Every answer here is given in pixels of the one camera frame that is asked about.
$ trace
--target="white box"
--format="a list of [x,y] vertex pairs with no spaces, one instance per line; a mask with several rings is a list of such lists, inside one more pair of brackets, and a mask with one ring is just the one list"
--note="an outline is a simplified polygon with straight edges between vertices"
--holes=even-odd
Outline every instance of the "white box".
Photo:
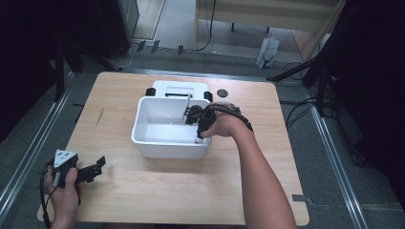
[[137,117],[131,139],[138,145],[144,157],[201,159],[212,138],[196,143],[198,124],[186,125],[182,119],[187,104],[186,96],[165,96],[191,93],[189,107],[206,107],[203,98],[207,86],[201,83],[156,81],[155,96],[144,96],[138,104]]

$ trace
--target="white plastic bin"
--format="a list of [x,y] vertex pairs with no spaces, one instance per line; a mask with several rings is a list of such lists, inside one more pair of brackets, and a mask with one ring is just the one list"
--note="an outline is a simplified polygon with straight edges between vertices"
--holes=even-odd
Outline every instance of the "white plastic bin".
[[[186,125],[182,119],[186,103],[187,97],[181,96],[145,96],[140,99],[131,138],[144,157],[205,157],[212,139],[208,137],[202,143],[195,142],[198,124]],[[204,108],[208,103],[206,99],[191,98],[189,107],[199,105]]]

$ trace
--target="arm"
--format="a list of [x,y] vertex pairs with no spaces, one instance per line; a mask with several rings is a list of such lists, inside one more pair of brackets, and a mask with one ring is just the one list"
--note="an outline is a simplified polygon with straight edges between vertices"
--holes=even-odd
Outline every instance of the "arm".
[[248,228],[296,228],[286,194],[254,134],[237,117],[218,114],[202,136],[232,136],[238,146],[245,221]]

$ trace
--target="gray floor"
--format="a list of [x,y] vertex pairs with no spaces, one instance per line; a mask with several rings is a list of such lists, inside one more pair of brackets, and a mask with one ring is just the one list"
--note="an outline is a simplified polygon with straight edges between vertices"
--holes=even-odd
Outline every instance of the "gray floor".
[[[175,2],[175,0],[168,0],[166,9],[170,9],[170,3]],[[203,29],[205,21],[201,21],[200,23],[202,24],[200,28]],[[170,30],[167,26],[160,25],[157,37],[164,33],[169,33],[164,28],[169,31],[176,31]],[[259,31],[259,28],[252,27],[250,30]],[[225,74],[237,75],[238,77],[235,77],[237,80],[265,81],[265,77],[277,75],[282,73],[285,67],[289,69],[293,65],[296,65],[287,65],[287,63],[300,60],[290,31],[277,31],[278,39],[281,41],[278,51],[280,57],[277,58],[273,68],[267,70],[259,70],[257,68],[255,65],[255,55],[250,54],[246,56],[244,49],[236,52],[240,47],[233,47],[230,43],[226,43],[225,37],[227,35],[220,34],[220,31],[228,33],[228,30],[214,29],[214,31],[216,33],[214,33],[214,39],[212,39],[213,50],[217,50],[215,47],[218,44],[215,42],[220,39],[217,37],[223,37],[221,43],[225,44],[224,47],[230,47],[228,52],[226,52],[224,47],[224,53],[222,54],[217,54],[210,50],[209,52],[186,52],[183,55],[177,55],[176,50],[170,49],[159,49],[156,53],[151,53],[150,47],[145,47],[141,52],[136,52],[136,49],[132,49],[132,63],[124,68],[124,71],[128,73],[134,73],[139,70],[152,70],[149,73],[155,73],[156,71],[203,73],[205,76],[209,74],[211,77],[224,77],[223,74]],[[232,38],[232,42],[235,42],[234,44],[251,44],[250,49],[258,51],[264,36],[266,34],[260,34],[257,37],[250,34],[249,41],[246,41],[243,36],[237,36]],[[166,40],[170,42],[174,38],[169,39],[168,35],[164,37],[167,39],[161,38],[160,43],[165,48],[171,48],[170,45],[166,46],[164,42]],[[256,44],[259,47],[250,43],[252,40],[256,40]],[[38,173],[41,171],[44,163],[53,157],[55,149],[64,149],[66,147],[70,135],[75,128],[75,119],[80,113],[80,107],[73,104],[85,104],[96,76],[98,73],[104,71],[94,61],[87,57],[83,57],[83,59],[86,64],[85,69],[83,73],[75,73],[65,106],[43,145],[39,148],[39,154],[37,158],[34,158],[34,164],[20,192],[15,197],[15,201],[1,228],[43,227],[42,222],[36,219],[36,211],[39,206]],[[120,65],[127,65],[130,63],[130,57],[127,54],[123,54],[114,61]],[[299,78],[301,75],[296,74],[293,77]],[[306,89],[301,86],[301,82],[293,78],[288,78],[277,83],[276,87],[280,100],[302,101],[308,97]],[[4,168],[3,173],[0,175],[2,189],[11,179],[14,170],[29,149],[31,141],[45,119],[48,110],[52,107],[53,95],[54,88],[51,88],[20,121],[9,138],[0,144],[0,157],[2,158],[0,165]],[[293,105],[282,105],[285,117],[287,117],[292,108]],[[361,205],[368,228],[405,228],[405,214],[397,203],[387,179],[373,167],[359,168],[355,166],[352,163],[350,147],[347,145],[337,122],[331,118],[325,119],[325,121],[328,124],[331,138],[334,141],[343,167]],[[355,228],[312,114],[306,114],[291,126],[288,129],[288,137],[309,209],[310,222],[303,228]],[[78,223],[76,228],[101,228],[101,224]]]

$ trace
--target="black cable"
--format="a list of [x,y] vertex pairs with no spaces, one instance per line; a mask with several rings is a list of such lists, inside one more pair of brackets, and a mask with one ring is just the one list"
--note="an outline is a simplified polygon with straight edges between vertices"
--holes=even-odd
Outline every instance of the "black cable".
[[307,112],[309,112],[309,110],[313,107],[313,105],[309,106],[308,108],[306,108],[303,112],[301,112],[300,114],[298,114],[294,119],[292,119],[289,123],[286,124],[286,127],[289,128],[292,126],[292,124],[294,124],[298,119],[300,119],[301,117],[303,117],[304,115],[307,114]]
[[44,219],[45,226],[48,229],[50,229],[51,228],[51,220],[50,220],[49,215],[48,215],[47,207],[48,207],[48,202],[49,202],[52,194],[54,193],[54,191],[56,191],[58,186],[56,186],[51,191],[51,193],[49,194],[49,196],[47,198],[47,201],[45,201],[44,179],[45,179],[45,176],[47,175],[47,173],[48,173],[48,169],[47,169],[46,172],[42,173],[41,178],[39,179],[39,193],[41,195],[41,206],[42,206],[42,212],[43,212],[42,218]]
[[311,98],[307,98],[307,99],[305,99],[304,101],[302,101],[302,102],[300,102],[300,103],[298,103],[297,105],[295,105],[295,107],[294,108],[292,108],[292,110],[289,112],[289,114],[288,114],[288,116],[287,116],[287,119],[286,119],[286,127],[288,128],[288,127],[290,127],[295,121],[297,121],[299,118],[301,118],[303,115],[305,115],[308,111],[306,111],[304,114],[302,114],[303,112],[301,112],[300,114],[298,114],[297,115],[297,117],[295,117],[294,119],[292,119],[292,123],[291,124],[289,124],[289,119],[291,118],[291,116],[292,116],[292,113],[295,111],[295,109],[297,109],[298,107],[300,107],[301,105],[304,105],[304,104],[308,104],[308,103],[310,103],[310,104],[313,104],[313,102],[314,101],[311,101],[312,99],[314,99],[315,97],[311,97]]
[[212,15],[211,15],[211,24],[209,25],[209,39],[208,42],[206,43],[206,45],[199,49],[199,50],[194,50],[194,52],[199,52],[199,51],[203,51],[209,44],[209,42],[211,42],[211,37],[212,37],[212,22],[214,21],[214,12],[215,12],[215,5],[217,4],[217,0],[214,0],[214,7],[212,8]]
[[[286,72],[286,67],[287,67],[288,65],[290,65],[290,64],[302,64],[302,63],[301,63],[301,62],[289,62],[289,63],[287,63],[287,64],[284,66],[284,73]],[[302,75],[301,72],[299,72],[299,74],[301,75],[301,78],[300,78],[300,79],[293,77],[293,74],[290,76],[290,78],[295,79],[295,80],[302,80],[302,79],[304,78],[304,76]]]

